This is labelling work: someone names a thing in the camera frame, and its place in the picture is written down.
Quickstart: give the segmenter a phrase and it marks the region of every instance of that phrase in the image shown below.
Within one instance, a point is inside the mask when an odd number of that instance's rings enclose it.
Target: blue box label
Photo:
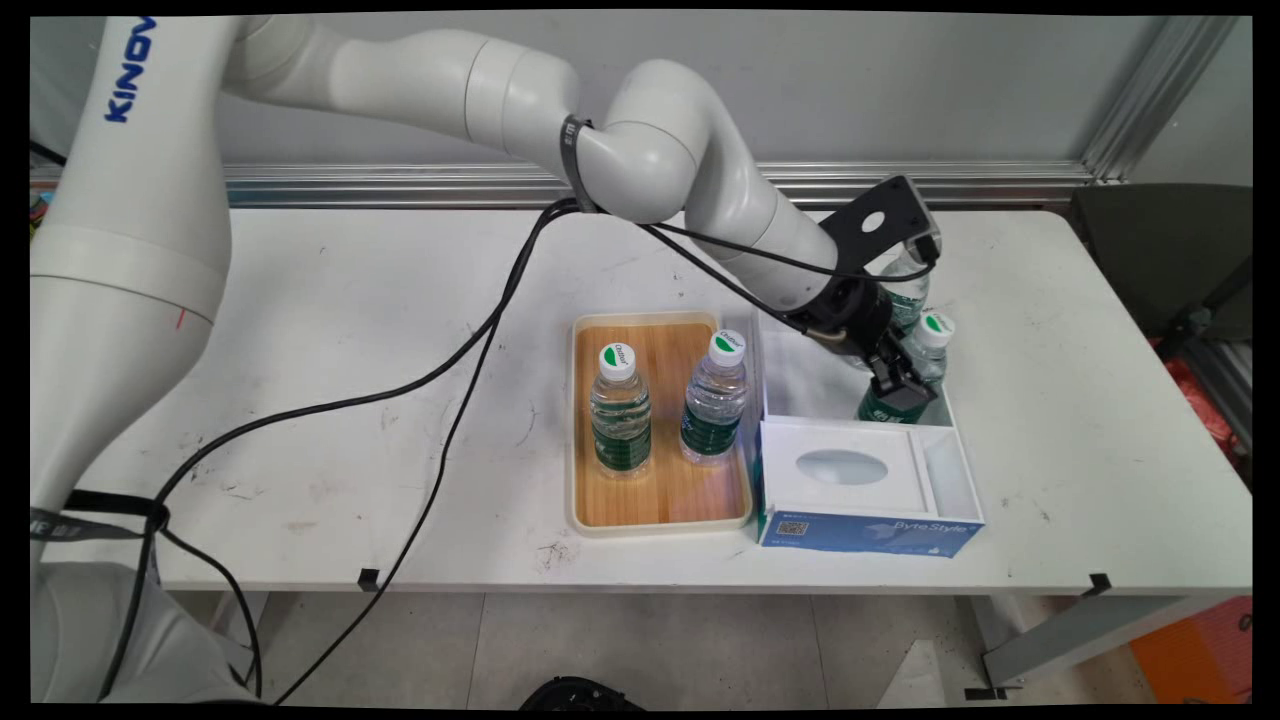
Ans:
[[[980,523],[774,512],[762,544],[835,552],[891,552],[955,557]]]

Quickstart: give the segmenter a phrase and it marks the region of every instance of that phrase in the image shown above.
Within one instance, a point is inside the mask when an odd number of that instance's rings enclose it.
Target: qr code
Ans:
[[[809,523],[778,523],[780,536],[803,536],[809,530]]]

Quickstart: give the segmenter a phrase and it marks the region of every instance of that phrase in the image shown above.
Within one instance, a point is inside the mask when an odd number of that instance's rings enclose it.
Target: orange object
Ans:
[[[1253,597],[1236,597],[1129,643],[1156,702],[1253,702]]]
[[[1147,342],[1155,347],[1160,345],[1160,338],[1147,338]],[[1187,397],[1187,402],[1190,404],[1192,410],[1196,411],[1196,415],[1201,419],[1204,429],[1207,429],[1208,434],[1213,437],[1213,442],[1216,442],[1222,450],[1222,454],[1226,455],[1231,466],[1236,466],[1240,461],[1239,456],[1235,454],[1235,446],[1239,443],[1239,439],[1231,430],[1231,425],[1226,421],[1226,418],[1217,411],[1217,406],[1213,405],[1213,401],[1208,397],[1208,393],[1204,391],[1204,386],[1201,384],[1196,373],[1192,372],[1190,366],[1180,356],[1165,363],[1165,369],[1169,370],[1170,375],[1172,375],[1174,382],[1178,383],[1178,389],[1183,391],[1183,396]]]

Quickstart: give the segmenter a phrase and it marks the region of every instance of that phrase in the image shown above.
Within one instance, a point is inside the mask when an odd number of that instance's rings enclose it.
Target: tiled floor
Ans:
[[[268,700],[367,601],[273,593]],[[951,597],[393,592],[289,705],[516,708],[553,676],[581,675],[648,710],[874,707],[916,639],[933,642],[947,705],[1151,702],[1128,646],[1005,703],[965,702],[980,647]]]

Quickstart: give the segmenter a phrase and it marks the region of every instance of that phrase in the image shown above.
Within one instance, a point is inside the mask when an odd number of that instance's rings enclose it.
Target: green bottle label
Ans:
[[[920,319],[920,309],[924,307],[923,297],[905,297],[891,290],[884,291],[893,304],[893,324],[904,331],[911,329]]]
[[[639,468],[649,457],[650,428],[652,425],[645,425],[644,432],[636,437],[618,439],[605,436],[593,425],[595,456],[611,470],[626,471]]]
[[[868,388],[867,395],[863,396],[861,405],[858,406],[858,419],[869,423],[906,423],[913,425],[920,419],[920,415],[924,415],[925,407],[928,405],[922,405],[910,413],[902,413],[876,397],[876,393]]]
[[[733,446],[740,421],[741,418],[727,425],[708,423],[690,413],[686,402],[685,415],[680,419],[680,439],[685,441],[689,450],[699,455],[719,455]]]

